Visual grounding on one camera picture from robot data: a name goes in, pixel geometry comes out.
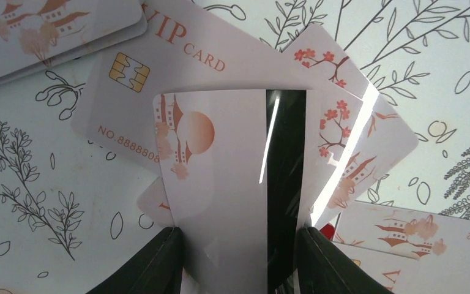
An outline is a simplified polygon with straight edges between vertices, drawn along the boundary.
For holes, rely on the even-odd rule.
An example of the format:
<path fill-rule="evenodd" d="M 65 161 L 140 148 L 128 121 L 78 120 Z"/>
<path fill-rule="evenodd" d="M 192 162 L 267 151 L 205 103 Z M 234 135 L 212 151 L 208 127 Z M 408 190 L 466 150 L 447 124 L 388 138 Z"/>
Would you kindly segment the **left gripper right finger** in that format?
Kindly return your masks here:
<path fill-rule="evenodd" d="M 387 294 L 391 291 L 360 269 L 314 227 L 296 233 L 301 294 Z"/>

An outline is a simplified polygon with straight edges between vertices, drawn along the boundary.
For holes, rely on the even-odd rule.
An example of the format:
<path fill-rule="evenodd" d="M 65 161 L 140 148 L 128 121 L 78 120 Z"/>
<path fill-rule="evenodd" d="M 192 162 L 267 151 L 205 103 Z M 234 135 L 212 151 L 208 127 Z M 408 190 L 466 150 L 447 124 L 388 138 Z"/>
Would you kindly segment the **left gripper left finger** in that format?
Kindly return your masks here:
<path fill-rule="evenodd" d="M 180 293 L 183 264 L 184 234 L 166 227 L 89 293 Z"/>

